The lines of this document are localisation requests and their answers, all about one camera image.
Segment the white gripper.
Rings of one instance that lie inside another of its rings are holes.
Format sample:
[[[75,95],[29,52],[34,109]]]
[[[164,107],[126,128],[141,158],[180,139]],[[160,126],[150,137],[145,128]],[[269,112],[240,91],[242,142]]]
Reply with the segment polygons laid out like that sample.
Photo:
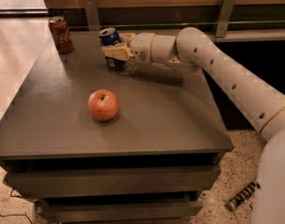
[[[119,33],[119,37],[121,43],[102,47],[106,57],[128,61],[134,56],[136,63],[151,63],[151,45],[155,33]]]

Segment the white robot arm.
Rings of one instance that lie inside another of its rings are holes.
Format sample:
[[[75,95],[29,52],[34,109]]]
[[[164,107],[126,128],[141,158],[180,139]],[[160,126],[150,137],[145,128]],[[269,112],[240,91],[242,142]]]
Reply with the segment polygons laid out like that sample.
[[[133,64],[162,63],[189,73],[204,69],[266,141],[260,158],[252,224],[285,224],[285,95],[218,49],[202,31],[177,35],[99,33],[109,59]]]

